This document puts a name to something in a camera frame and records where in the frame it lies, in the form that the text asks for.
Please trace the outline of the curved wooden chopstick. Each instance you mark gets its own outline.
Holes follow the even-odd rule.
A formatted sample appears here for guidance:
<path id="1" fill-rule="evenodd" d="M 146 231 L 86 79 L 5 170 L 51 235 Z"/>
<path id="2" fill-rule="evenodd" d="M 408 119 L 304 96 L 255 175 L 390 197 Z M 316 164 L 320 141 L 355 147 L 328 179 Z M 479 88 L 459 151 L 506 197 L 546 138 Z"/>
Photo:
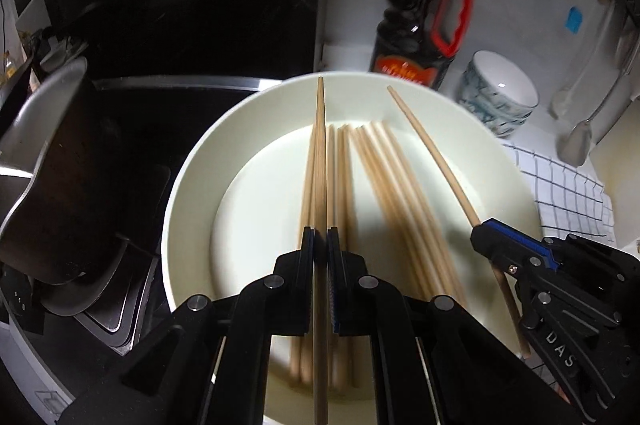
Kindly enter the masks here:
<path id="1" fill-rule="evenodd" d="M 444 175 L 447 184 L 449 185 L 451 191 L 454 193 L 454 196 L 461 206 L 462 211 L 464 211 L 466 218 L 469 220 L 469 224 L 471 225 L 471 227 L 475 228 L 477 226 L 480 226 L 480 216 L 477 215 L 475 208 L 473 208 L 472 203 L 466 196 L 464 190 L 460 185 L 460 182 L 458 182 L 456 175 L 453 171 L 451 171 L 451 168 L 449 167 L 445 158 L 442 156 L 442 153 L 440 153 L 440 151 L 438 150 L 433 139 L 426 132 L 426 130 L 424 130 L 424 127 L 422 126 L 416 115 L 414 115 L 414 113 L 407 106 L 405 101 L 402 100 L 401 96 L 396 92 L 396 90 L 393 89 L 392 86 L 387 86 L 386 89 L 390 93 L 390 96 L 392 96 L 392 98 L 394 99 L 397 107 L 402 113 L 404 113 L 405 118 L 408 120 L 413 130 L 419 136 L 425 148 L 427 148 L 428 152 L 430 152 L 439 171 Z M 491 271 L 494 274 L 504 302 L 506 303 L 506 309 L 508 309 L 516 337 L 518 338 L 520 353 L 524 359 L 528 359 L 532 352 L 530 351 L 528 341 L 526 341 L 526 338 L 518 327 L 521 315 L 518 311 L 518 306 L 516 306 L 511 286 L 508 280 L 506 280 L 506 275 L 500 268 L 495 265 L 491 265 Z"/>

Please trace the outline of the wooden chopstick one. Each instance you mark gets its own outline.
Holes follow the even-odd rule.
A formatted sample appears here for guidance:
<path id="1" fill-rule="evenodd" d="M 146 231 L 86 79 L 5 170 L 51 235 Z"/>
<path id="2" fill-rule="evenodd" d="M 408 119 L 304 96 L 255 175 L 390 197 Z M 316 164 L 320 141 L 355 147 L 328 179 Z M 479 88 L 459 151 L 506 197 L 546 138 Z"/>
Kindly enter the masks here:
<path id="1" fill-rule="evenodd" d="M 299 241 L 303 241 L 304 229 L 312 226 L 312 191 L 314 191 L 314 151 L 316 151 L 316 129 L 311 130 L 302 207 L 299 217 Z M 306 334 L 294 337 L 291 345 L 290 375 L 294 385 L 309 385 L 312 382 L 312 337 Z"/>

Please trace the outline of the wooden chopstick three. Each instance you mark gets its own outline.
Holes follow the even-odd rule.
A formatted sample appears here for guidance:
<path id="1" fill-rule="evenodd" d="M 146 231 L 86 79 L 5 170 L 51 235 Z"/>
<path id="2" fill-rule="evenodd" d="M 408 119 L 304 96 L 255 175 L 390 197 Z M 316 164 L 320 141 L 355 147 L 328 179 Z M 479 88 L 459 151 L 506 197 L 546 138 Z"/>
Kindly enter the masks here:
<path id="1" fill-rule="evenodd" d="M 326 144 L 326 217 L 328 226 L 335 227 L 335 128 L 328 126 L 328 143 Z M 345 344 L 336 334 L 332 334 L 332 387 L 339 393 L 344 393 L 348 388 L 348 365 L 346 364 Z"/>

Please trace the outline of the wooden chopstick seven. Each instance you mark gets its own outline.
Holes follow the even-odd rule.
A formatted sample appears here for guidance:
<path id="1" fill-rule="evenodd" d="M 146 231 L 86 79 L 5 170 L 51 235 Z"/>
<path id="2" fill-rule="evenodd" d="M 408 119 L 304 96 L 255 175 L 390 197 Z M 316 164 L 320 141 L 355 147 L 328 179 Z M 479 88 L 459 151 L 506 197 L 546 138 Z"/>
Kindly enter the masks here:
<path id="1" fill-rule="evenodd" d="M 375 137 L 376 137 L 376 131 L 373 129 L 373 126 L 374 126 L 374 125 L 376 125 L 376 124 L 378 124 L 378 123 L 372 123 L 372 124 L 371 124 L 371 126 L 370 126 L 371 133 L 372 133 L 372 135 L 374 135 Z M 409 194 L 408 185 L 407 185 L 406 183 L 405 183 L 405 187 L 406 187 L 407 192 L 408 192 L 408 194 Z M 436 295 L 440 295 L 440 294 L 446 294 L 446 293 L 442 292 L 442 289 L 440 289 L 440 292 L 439 292 L 438 294 L 436 294 Z"/>

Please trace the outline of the wooden chopstick six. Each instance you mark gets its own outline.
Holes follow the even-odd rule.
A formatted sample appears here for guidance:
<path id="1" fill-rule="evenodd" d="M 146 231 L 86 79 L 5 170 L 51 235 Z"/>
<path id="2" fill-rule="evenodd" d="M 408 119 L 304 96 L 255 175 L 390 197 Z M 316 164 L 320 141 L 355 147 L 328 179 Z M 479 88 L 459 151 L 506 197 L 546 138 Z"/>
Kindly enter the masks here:
<path id="1" fill-rule="evenodd" d="M 416 290 L 422 298 L 431 299 L 440 292 L 442 282 L 432 271 L 431 257 L 413 214 L 405 180 L 390 152 L 366 127 L 356 128 L 355 136 L 378 182 L 375 189 L 382 194 L 385 211 L 390 213 L 390 226 L 399 233 L 407 249 L 407 263 L 416 280 Z"/>

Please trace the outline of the wooden chopstick two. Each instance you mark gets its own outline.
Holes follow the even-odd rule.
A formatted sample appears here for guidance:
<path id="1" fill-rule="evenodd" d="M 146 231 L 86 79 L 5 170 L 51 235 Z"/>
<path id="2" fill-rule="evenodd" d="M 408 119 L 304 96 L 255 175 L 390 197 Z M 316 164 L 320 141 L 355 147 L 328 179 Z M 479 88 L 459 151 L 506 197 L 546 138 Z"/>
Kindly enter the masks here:
<path id="1" fill-rule="evenodd" d="M 328 294 L 326 291 L 326 98 L 318 77 L 314 121 L 314 423 L 329 422 Z"/>

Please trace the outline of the wooden chopstick five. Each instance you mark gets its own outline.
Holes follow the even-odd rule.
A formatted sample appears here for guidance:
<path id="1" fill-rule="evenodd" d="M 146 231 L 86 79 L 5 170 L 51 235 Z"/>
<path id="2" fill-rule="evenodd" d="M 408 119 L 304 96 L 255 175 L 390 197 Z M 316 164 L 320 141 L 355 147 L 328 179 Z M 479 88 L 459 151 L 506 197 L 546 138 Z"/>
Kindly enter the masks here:
<path id="1" fill-rule="evenodd" d="M 402 263 L 408 268 L 416 286 L 416 297 L 429 299 L 433 294 L 433 286 L 423 263 L 421 241 L 410 227 L 408 210 L 395 189 L 394 178 L 387 171 L 385 161 L 378 154 L 378 148 L 375 147 L 367 130 L 363 127 L 347 129 L 349 140 L 354 144 L 366 171 L 387 228 L 401 245 L 401 251 L 397 252 L 396 256 L 402 257 Z"/>

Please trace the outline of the wooden chopstick four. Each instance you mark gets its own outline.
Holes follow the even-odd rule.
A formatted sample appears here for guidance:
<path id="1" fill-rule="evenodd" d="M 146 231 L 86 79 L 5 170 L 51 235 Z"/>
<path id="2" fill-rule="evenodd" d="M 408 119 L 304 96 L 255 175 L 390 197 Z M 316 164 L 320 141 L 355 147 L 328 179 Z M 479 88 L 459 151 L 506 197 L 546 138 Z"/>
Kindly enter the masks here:
<path id="1" fill-rule="evenodd" d="M 352 165 L 350 165 L 350 151 L 346 125 L 337 130 L 337 193 L 338 193 L 338 229 L 340 229 L 341 248 L 343 251 L 352 249 L 352 238 L 355 237 L 354 203 L 352 203 Z M 345 344 L 346 364 L 348 365 L 348 388 L 358 386 L 355 359 L 354 339 L 350 336 L 341 338 Z"/>

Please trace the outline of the black white checked cloth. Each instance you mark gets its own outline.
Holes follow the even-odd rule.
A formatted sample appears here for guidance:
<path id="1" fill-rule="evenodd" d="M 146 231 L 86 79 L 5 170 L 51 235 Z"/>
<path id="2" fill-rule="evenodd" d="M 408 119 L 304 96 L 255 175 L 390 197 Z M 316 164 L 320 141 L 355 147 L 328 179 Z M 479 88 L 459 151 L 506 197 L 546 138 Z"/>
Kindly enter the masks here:
<path id="1" fill-rule="evenodd" d="M 577 168 L 505 142 L 504 150 L 532 191 L 542 235 L 570 234 L 616 246 L 611 199 L 604 185 Z"/>

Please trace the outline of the hanging metal spatula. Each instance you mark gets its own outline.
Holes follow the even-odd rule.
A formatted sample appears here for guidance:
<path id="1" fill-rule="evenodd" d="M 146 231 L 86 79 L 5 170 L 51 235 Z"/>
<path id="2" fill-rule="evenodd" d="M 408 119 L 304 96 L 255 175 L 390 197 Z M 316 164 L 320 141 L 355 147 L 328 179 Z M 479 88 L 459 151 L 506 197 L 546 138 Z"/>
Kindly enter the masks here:
<path id="1" fill-rule="evenodd" d="M 592 141 L 592 122 L 600 114 L 608 99 L 611 98 L 615 88 L 620 84 L 620 80 L 628 74 L 632 66 L 633 56 L 625 58 L 623 67 L 620 68 L 611 88 L 587 119 L 578 122 L 563 140 L 560 150 L 558 151 L 559 159 L 570 166 L 579 167 L 585 164 Z"/>

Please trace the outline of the bottom floral bowl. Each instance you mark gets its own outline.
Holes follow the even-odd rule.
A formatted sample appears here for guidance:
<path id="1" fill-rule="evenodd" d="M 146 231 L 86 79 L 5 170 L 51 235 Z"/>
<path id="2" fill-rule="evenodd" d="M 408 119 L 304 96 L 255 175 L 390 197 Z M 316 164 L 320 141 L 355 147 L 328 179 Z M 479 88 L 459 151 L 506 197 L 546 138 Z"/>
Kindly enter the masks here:
<path id="1" fill-rule="evenodd" d="M 533 113 L 532 108 L 517 106 L 500 96 L 485 96 L 472 89 L 462 89 L 458 102 L 500 138 L 512 135 Z"/>

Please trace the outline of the floral bowl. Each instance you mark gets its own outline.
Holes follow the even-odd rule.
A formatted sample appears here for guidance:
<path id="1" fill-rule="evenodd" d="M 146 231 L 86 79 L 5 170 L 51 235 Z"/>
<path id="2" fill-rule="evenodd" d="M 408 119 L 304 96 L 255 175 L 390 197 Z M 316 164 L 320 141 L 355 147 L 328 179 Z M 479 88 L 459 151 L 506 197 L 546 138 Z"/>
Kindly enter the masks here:
<path id="1" fill-rule="evenodd" d="M 458 101 L 469 109 L 509 121 L 525 120 L 535 108 L 519 104 L 492 86 L 480 73 L 466 70 L 462 74 Z"/>
<path id="2" fill-rule="evenodd" d="M 500 96 L 485 96 L 472 89 L 462 89 L 458 102 L 500 138 L 512 135 L 533 113 L 532 108 L 517 106 Z"/>
<path id="3" fill-rule="evenodd" d="M 479 50 L 473 55 L 471 63 L 499 94 L 522 107 L 538 106 L 539 95 L 532 80 L 508 58 L 490 50 Z"/>

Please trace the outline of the middle floral bowl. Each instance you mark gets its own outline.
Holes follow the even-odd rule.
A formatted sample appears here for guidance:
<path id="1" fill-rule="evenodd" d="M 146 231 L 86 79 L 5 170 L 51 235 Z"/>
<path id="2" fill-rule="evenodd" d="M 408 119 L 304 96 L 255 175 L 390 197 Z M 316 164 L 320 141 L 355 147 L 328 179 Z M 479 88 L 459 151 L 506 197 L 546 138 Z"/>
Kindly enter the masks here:
<path id="1" fill-rule="evenodd" d="M 509 121 L 525 120 L 535 108 L 519 104 L 492 86 L 480 73 L 466 70 L 462 74 L 458 101 L 469 109 Z"/>

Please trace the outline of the white cutting board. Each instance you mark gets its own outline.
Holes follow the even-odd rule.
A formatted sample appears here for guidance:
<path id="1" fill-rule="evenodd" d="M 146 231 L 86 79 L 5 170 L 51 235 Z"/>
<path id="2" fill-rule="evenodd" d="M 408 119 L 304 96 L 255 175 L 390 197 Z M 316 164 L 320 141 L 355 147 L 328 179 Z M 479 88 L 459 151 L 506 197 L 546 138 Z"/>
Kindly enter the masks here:
<path id="1" fill-rule="evenodd" d="M 591 151 L 591 162 L 610 197 L 616 242 L 639 253 L 639 104 L 631 104 Z"/>

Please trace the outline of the hanging white spoon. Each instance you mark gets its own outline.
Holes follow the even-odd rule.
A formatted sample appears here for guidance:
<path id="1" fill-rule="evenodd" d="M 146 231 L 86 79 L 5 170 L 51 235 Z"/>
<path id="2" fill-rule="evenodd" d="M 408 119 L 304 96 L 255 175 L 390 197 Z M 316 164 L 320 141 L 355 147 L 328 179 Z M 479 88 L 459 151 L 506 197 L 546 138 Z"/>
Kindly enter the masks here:
<path id="1" fill-rule="evenodd" d="M 550 114 L 555 120 L 562 120 L 565 118 L 570 105 L 572 104 L 574 93 L 580 81 L 585 77 L 594 54 L 599 50 L 608 26 L 611 23 L 615 10 L 614 0 L 609 0 L 606 5 L 606 11 L 602 15 L 599 22 L 594 26 L 592 30 L 592 37 L 588 45 L 585 47 L 584 55 L 578 60 L 579 67 L 574 75 L 574 78 L 565 86 L 560 88 L 552 97 L 550 102 Z"/>

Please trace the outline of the top floral bowl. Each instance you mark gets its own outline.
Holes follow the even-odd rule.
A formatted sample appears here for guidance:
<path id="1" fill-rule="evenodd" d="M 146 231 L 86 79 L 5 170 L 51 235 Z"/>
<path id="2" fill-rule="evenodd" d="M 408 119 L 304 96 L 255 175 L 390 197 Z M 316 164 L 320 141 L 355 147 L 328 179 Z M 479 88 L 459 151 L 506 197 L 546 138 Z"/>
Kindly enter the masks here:
<path id="1" fill-rule="evenodd" d="M 539 95 L 532 80 L 508 58 L 490 50 L 479 50 L 473 55 L 471 63 L 499 94 L 522 107 L 538 106 Z"/>

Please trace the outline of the black induction stove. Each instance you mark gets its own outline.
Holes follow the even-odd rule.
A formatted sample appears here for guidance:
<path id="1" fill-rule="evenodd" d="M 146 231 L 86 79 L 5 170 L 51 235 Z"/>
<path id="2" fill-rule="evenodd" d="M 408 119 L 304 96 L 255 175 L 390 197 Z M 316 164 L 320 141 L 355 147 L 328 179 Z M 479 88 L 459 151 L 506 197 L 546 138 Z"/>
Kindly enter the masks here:
<path id="1" fill-rule="evenodd" d="M 71 317 L 44 308 L 38 284 L 24 273 L 6 268 L 1 279 L 11 316 L 1 357 L 30 407 L 48 424 L 165 312 L 160 236 L 176 175 L 209 126 L 271 81 L 165 76 L 93 85 L 129 156 L 122 260 L 100 298 Z"/>

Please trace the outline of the steel cooking pot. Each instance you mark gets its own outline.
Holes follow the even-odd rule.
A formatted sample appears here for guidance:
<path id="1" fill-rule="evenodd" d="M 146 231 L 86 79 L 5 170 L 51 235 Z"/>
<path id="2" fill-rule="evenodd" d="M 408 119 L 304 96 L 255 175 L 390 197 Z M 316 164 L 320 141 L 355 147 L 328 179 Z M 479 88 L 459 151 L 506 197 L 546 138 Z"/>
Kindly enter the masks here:
<path id="1" fill-rule="evenodd" d="M 54 72 L 1 138 L 2 263 L 61 317 L 100 298 L 127 242 L 129 156 L 87 71 L 78 58 Z"/>

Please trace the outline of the dark soy sauce bottle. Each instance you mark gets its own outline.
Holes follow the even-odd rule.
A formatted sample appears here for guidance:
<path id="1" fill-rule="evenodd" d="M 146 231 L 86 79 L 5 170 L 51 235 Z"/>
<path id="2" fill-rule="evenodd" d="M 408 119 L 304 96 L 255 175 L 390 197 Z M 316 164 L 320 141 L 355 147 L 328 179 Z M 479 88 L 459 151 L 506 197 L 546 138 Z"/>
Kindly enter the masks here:
<path id="1" fill-rule="evenodd" d="M 474 0 L 387 0 L 370 70 L 437 89 L 469 29 Z"/>

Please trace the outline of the blue wall hook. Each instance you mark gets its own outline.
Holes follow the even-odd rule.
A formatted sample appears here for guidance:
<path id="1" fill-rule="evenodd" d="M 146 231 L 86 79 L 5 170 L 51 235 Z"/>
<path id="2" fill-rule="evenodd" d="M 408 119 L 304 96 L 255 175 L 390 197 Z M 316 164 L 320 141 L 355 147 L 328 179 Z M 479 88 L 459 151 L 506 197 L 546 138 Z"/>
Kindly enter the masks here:
<path id="1" fill-rule="evenodd" d="M 571 34 L 578 34 L 584 21 L 584 14 L 577 6 L 572 6 L 568 11 L 565 29 L 569 30 Z"/>

